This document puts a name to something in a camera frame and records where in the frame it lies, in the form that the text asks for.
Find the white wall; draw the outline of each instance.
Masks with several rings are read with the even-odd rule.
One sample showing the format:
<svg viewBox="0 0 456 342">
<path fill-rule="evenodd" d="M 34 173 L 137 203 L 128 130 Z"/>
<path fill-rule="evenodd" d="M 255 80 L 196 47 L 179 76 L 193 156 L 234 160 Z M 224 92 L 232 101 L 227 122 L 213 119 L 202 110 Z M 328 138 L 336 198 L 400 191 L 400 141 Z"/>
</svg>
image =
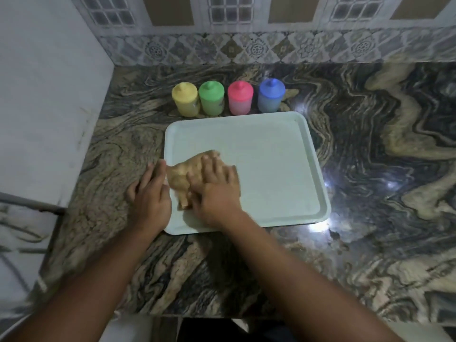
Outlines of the white wall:
<svg viewBox="0 0 456 342">
<path fill-rule="evenodd" d="M 0 198 L 68 205 L 113 67 L 70 0 L 0 0 Z"/>
</svg>

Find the plastic container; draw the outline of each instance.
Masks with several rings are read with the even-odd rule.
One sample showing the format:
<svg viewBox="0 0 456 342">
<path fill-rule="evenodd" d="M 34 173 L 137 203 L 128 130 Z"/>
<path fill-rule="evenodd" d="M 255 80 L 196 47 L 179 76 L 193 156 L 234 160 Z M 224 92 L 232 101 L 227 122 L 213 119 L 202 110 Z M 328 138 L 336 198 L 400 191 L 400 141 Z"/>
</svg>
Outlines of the plastic container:
<svg viewBox="0 0 456 342">
<path fill-rule="evenodd" d="M 174 86 L 171 96 L 182 116 L 192 118 L 200 111 L 198 89 L 189 82 L 182 82 Z"/>
<path fill-rule="evenodd" d="M 228 103 L 231 114 L 246 115 L 252 107 L 254 88 L 246 81 L 235 81 L 228 88 Z"/>
<path fill-rule="evenodd" d="M 215 80 L 203 83 L 199 89 L 202 109 L 209 116 L 220 115 L 225 108 L 225 88 Z"/>
<path fill-rule="evenodd" d="M 259 86 L 258 109 L 262 113 L 274 113 L 285 95 L 285 85 L 278 79 L 266 79 Z"/>
</svg>

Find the tray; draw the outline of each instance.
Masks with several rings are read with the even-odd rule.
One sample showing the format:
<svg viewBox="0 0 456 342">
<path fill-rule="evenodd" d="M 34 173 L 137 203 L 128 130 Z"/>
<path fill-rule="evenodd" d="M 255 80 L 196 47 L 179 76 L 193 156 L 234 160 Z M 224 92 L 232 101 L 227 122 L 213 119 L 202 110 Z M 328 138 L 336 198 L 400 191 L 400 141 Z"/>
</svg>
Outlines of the tray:
<svg viewBox="0 0 456 342">
<path fill-rule="evenodd" d="M 331 212 L 305 118 L 297 112 L 184 120 L 165 132 L 168 165 L 207 150 L 236 165 L 242 208 L 262 227 L 324 221 Z M 172 214 L 165 232 L 173 235 L 213 231 L 192 210 Z"/>
</svg>

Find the wall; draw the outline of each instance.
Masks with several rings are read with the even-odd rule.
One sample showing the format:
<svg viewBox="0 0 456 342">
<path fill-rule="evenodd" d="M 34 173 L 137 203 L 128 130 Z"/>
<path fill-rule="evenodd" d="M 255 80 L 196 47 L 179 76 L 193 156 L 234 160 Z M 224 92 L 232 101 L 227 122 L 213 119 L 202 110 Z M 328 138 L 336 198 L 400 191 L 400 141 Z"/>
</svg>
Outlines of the wall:
<svg viewBox="0 0 456 342">
<path fill-rule="evenodd" d="M 456 0 L 72 1 L 119 66 L 456 57 Z"/>
<path fill-rule="evenodd" d="M 0 0 L 0 199 L 66 207 L 113 64 L 70 0 Z"/>
</svg>

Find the granite countertop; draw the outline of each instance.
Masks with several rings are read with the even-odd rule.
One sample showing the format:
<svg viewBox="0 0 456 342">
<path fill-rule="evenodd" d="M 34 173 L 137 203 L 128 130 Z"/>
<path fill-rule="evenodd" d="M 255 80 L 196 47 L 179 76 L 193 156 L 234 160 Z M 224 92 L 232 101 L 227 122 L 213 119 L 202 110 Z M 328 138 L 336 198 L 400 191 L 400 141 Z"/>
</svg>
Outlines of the granite countertop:
<svg viewBox="0 0 456 342">
<path fill-rule="evenodd" d="M 291 252 L 387 320 L 456 322 L 456 64 L 300 64 L 116 68 L 81 175 L 43 269 L 83 268 L 126 224 L 124 190 L 182 119 L 171 99 L 197 86 L 265 76 L 302 113 L 332 202 L 322 223 L 269 228 Z M 221 233 L 161 234 L 137 268 L 126 312 L 207 317 L 277 313 Z"/>
</svg>

